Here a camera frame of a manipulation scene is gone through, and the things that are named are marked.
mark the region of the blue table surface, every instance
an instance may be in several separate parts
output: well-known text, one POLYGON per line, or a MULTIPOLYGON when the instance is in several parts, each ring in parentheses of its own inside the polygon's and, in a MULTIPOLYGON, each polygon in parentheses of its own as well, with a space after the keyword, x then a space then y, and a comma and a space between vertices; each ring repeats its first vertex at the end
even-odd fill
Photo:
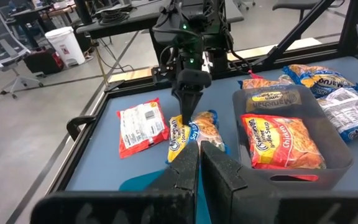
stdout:
MULTIPOLYGON (((358 60, 352 57, 329 60, 312 65, 327 66, 341 72, 350 81, 358 83, 358 60)), ((258 73, 263 77, 276 80, 281 70, 258 73)), ((204 90, 196 113, 214 109, 218 112, 219 132, 231 148, 231 156, 238 158, 237 130, 232 106, 232 94, 239 89, 237 80, 248 76, 215 80, 204 90)), ((149 174, 167 165, 168 141, 162 142, 145 151, 120 159, 119 119, 116 111, 124 110, 159 97, 166 122, 179 113, 179 105, 171 96, 170 90, 157 90, 142 94, 123 96, 108 101, 92 138, 89 140, 79 164, 76 167, 66 190, 118 190, 125 181, 149 174)), ((353 166, 337 183, 334 190, 358 190, 358 138, 349 144, 354 156, 353 166)))

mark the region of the office chair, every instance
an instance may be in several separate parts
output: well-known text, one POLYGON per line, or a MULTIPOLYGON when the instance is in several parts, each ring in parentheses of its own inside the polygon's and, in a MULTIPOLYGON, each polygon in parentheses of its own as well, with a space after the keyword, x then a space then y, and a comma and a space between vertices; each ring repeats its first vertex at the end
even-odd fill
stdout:
MULTIPOLYGON (((320 0, 278 0, 277 3, 273 6, 273 11, 276 9, 297 9, 300 10, 299 22, 303 19, 305 15, 305 10, 312 9, 320 0)), ((341 7, 345 3, 345 0, 335 0, 330 8, 341 7)))
POLYGON ((30 50, 24 47, 10 32, 7 27, 4 18, 0 13, 0 71, 6 72, 12 70, 16 74, 16 78, 9 82, 2 88, 1 94, 12 94, 14 99, 17 96, 14 92, 18 89, 19 85, 27 87, 27 83, 38 84, 39 87, 43 87, 44 84, 34 78, 27 78, 19 75, 16 71, 17 63, 20 62, 26 55, 30 53, 30 50))

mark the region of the bin handle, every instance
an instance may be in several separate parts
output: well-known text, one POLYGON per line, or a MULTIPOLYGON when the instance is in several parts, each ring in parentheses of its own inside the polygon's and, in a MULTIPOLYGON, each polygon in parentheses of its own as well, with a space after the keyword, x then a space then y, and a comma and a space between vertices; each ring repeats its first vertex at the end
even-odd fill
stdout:
POLYGON ((80 125, 82 124, 89 124, 92 123, 93 121, 96 120, 96 116, 90 116, 90 115, 86 115, 86 116, 79 116, 76 118, 73 118, 71 120, 69 120, 67 122, 66 128, 67 131, 69 133, 69 135, 71 136, 71 138, 76 141, 78 136, 81 133, 81 129, 80 129, 80 125))

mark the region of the chicken flavor ramen package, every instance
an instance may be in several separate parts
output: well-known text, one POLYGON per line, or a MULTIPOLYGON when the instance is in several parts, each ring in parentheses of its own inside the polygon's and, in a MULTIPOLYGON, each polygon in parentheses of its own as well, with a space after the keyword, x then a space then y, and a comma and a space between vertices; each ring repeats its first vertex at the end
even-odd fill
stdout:
POLYGON ((256 169, 325 169, 326 164, 300 118, 241 116, 256 169))
POLYGON ((172 162, 190 141, 197 141, 198 146, 201 141, 209 141, 226 152, 226 145, 218 132, 218 115, 214 110, 198 113, 188 126, 182 124, 181 115, 173 117, 170 130, 168 162, 172 162))
POLYGON ((296 84, 308 87, 316 98, 342 87, 355 86, 339 72, 322 66, 289 65, 283 68, 283 72, 296 84))

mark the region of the red snack package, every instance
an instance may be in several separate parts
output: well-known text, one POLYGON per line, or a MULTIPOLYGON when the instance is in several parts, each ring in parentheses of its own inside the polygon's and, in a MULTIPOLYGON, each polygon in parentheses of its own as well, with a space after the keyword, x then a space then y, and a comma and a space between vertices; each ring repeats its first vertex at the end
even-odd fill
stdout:
POLYGON ((150 100, 141 105, 118 111, 121 120, 119 157, 129 157, 169 138, 160 100, 150 100))

